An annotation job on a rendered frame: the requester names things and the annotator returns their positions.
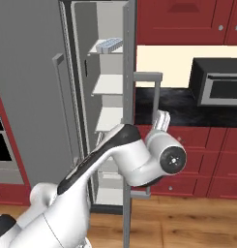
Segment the white freezer bin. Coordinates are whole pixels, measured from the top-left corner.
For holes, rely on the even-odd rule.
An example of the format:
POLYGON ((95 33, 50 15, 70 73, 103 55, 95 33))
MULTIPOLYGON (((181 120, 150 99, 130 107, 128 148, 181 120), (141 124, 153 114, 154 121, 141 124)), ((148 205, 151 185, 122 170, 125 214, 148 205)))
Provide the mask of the white freezer bin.
POLYGON ((97 204, 123 204, 123 177, 116 172, 99 173, 97 204))

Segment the grey fridge door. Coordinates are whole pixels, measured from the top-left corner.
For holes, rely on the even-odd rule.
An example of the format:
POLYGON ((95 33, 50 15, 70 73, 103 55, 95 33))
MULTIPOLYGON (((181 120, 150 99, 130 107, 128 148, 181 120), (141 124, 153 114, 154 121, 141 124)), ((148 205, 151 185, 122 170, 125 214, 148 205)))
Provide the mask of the grey fridge door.
POLYGON ((71 143, 79 156, 58 0, 0 0, 0 94, 29 182, 59 183, 73 161, 52 57, 59 66, 71 143))

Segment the black microwave oven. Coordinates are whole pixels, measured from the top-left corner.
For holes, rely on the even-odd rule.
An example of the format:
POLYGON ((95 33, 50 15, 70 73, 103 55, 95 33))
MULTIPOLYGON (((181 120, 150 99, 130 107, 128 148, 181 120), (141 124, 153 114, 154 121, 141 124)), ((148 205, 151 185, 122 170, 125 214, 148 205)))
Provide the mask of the black microwave oven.
POLYGON ((237 58, 195 57, 189 89, 198 106, 237 107, 237 58))

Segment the narrow red drawer front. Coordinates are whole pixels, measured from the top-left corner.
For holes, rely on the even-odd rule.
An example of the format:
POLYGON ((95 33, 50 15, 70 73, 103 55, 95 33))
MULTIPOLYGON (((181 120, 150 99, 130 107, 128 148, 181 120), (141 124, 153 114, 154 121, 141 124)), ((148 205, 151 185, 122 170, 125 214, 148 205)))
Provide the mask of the narrow red drawer front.
POLYGON ((216 177, 237 177, 237 153, 221 152, 217 162, 216 177))
POLYGON ((237 200, 237 178, 214 178, 211 182, 208 197, 237 200))
POLYGON ((237 152, 237 128, 228 128, 222 143, 222 151, 237 152))

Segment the grey freezer door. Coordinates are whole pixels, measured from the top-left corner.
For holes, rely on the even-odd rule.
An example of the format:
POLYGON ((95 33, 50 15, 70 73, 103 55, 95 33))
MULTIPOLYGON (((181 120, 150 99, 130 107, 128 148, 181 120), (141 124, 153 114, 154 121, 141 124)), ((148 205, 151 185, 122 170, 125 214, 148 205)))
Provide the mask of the grey freezer door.
MULTIPOLYGON (((136 0, 127 1, 123 17, 123 122, 133 124, 136 0)), ((130 248, 131 206, 131 187, 123 180, 123 248, 130 248)))

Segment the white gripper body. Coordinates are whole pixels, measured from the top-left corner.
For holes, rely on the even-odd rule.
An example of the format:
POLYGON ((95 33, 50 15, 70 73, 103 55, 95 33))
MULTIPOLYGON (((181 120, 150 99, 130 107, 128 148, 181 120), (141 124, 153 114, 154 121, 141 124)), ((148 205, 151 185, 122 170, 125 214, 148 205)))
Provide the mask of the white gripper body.
POLYGON ((158 109, 154 120, 153 120, 153 128, 155 130, 161 130, 166 132, 170 123, 170 114, 168 111, 158 109))

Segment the red oven cabinet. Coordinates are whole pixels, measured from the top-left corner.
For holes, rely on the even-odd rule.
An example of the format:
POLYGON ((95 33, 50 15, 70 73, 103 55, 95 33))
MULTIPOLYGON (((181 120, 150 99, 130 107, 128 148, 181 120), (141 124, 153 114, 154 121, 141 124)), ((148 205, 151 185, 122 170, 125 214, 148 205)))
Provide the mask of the red oven cabinet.
POLYGON ((15 142, 12 129, 11 138, 13 140, 15 156, 17 158, 20 173, 22 175, 23 184, 0 183, 0 204, 28 205, 31 187, 15 142))

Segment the grey fridge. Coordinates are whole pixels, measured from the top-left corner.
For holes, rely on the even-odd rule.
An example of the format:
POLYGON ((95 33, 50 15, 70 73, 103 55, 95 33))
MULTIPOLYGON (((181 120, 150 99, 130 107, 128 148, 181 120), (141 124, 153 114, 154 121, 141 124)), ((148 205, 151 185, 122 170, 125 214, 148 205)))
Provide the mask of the grey fridge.
POLYGON ((136 0, 0 0, 0 95, 30 185, 133 122, 136 0))

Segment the wide red cupboard door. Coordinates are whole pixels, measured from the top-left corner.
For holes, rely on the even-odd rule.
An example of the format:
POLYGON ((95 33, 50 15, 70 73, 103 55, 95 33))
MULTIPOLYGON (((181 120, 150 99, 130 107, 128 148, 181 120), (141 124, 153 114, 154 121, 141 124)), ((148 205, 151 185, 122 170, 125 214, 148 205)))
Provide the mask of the wide red cupboard door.
POLYGON ((139 45, 222 45, 234 0, 138 0, 139 45))

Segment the narrow red cupboard door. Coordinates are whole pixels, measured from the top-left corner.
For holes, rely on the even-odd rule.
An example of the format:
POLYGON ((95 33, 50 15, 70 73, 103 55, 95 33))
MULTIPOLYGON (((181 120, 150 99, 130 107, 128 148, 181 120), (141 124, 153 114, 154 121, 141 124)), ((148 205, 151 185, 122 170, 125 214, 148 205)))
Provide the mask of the narrow red cupboard door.
POLYGON ((229 19, 229 23, 224 39, 224 43, 228 46, 237 46, 237 31, 235 30, 236 25, 237 25, 237 0, 234 0, 231 16, 229 19))

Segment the wide red drawer front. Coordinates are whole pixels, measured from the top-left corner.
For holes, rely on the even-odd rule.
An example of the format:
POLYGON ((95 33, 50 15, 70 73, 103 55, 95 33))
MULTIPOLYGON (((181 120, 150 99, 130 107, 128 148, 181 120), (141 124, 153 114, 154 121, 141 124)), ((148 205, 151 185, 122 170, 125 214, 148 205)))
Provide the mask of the wide red drawer front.
POLYGON ((187 164, 182 171, 184 175, 211 176, 219 157, 218 152, 188 150, 187 164))
POLYGON ((226 132, 225 128, 170 126, 167 132, 179 141, 186 149, 219 151, 226 132))
POLYGON ((205 198, 211 183, 210 177, 172 176, 164 177, 151 187, 153 195, 205 198))

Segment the black and silver oven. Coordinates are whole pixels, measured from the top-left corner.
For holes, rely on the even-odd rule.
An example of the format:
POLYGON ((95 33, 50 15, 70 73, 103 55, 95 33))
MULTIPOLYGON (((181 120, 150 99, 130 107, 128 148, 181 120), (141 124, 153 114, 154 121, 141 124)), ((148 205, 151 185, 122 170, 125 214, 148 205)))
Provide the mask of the black and silver oven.
POLYGON ((0 98, 0 183, 23 184, 11 138, 11 128, 0 98))

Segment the white freezer shelf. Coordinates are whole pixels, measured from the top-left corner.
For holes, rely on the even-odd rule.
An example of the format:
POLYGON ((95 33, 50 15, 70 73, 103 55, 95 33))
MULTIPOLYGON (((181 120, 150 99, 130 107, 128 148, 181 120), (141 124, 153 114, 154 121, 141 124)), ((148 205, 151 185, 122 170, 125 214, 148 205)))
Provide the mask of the white freezer shelf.
MULTIPOLYGON (((88 54, 102 54, 102 53, 98 53, 96 50, 96 45, 104 42, 105 40, 97 40, 94 45, 91 47, 91 49, 89 50, 88 54)), ((123 53, 123 46, 120 46, 116 49, 114 49, 110 54, 122 54, 123 53)))
POLYGON ((122 75, 100 75, 93 90, 93 95, 122 95, 122 75))
POLYGON ((121 123, 122 117, 122 108, 102 108, 98 117, 96 132, 108 132, 121 123))

